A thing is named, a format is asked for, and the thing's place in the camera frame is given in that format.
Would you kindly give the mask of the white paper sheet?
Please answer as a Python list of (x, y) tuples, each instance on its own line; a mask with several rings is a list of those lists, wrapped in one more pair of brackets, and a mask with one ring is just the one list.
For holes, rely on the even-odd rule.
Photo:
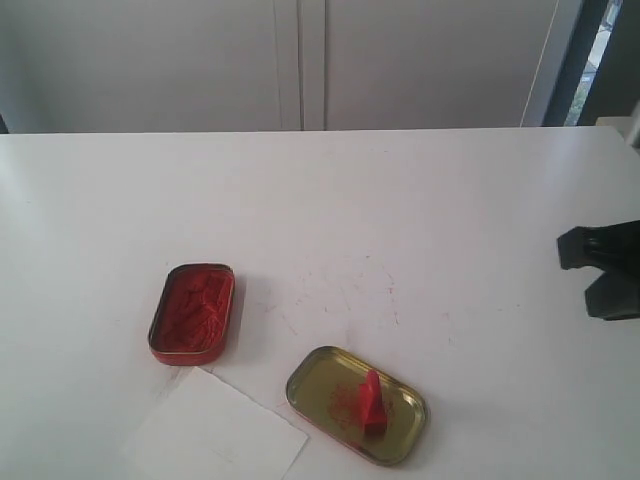
[(124, 449), (148, 479), (281, 479), (308, 436), (193, 368)]

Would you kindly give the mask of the gold tin lid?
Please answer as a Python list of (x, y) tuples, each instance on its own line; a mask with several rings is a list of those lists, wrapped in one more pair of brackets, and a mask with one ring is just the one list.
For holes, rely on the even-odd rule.
[[(379, 374), (388, 417), (381, 436), (365, 436), (360, 424), (359, 385), (369, 370)], [(414, 388), (335, 346), (312, 350), (289, 377), (285, 396), (314, 427), (385, 467), (409, 456), (431, 419), (428, 403)]]

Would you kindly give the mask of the red stamp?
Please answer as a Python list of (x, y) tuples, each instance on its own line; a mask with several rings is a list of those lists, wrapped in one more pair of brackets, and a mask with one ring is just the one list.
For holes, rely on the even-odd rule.
[(382, 396), (380, 377), (369, 370), (359, 385), (359, 418), (365, 436), (381, 436), (387, 430), (388, 417)]

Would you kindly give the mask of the white cabinet doors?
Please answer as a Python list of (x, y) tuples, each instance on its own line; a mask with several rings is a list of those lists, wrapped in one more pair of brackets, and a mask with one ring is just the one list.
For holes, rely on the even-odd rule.
[(5, 1), (15, 133), (525, 127), (577, 1)]

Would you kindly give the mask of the dark window frame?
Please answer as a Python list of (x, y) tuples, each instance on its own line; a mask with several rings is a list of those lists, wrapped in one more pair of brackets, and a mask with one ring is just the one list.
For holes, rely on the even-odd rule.
[(639, 3), (583, 1), (542, 125), (592, 126), (639, 102)]

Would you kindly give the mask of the red ink pad tin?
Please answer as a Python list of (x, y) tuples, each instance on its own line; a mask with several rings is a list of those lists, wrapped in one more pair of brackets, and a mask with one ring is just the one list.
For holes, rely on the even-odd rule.
[(231, 267), (184, 264), (165, 281), (148, 332), (152, 355), (164, 365), (209, 364), (224, 352), (235, 293)]

